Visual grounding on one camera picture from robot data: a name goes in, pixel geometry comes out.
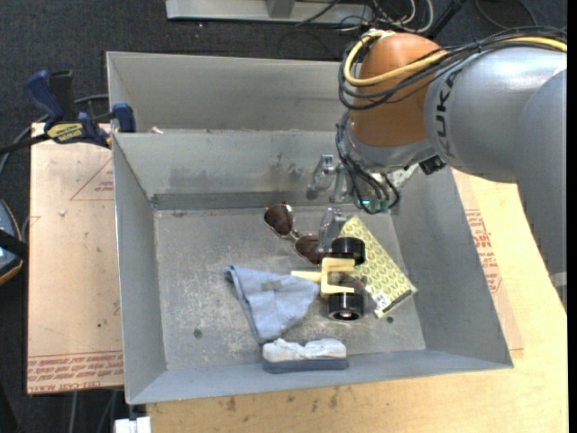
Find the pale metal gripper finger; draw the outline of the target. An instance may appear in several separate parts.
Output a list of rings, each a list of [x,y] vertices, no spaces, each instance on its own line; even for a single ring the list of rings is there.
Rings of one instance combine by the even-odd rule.
[[[337,167],[333,154],[322,154],[307,185],[307,199],[317,199],[322,193],[334,194],[337,182]]]
[[[333,240],[339,237],[347,217],[340,207],[329,207],[324,213],[319,227],[319,252],[330,252]]]

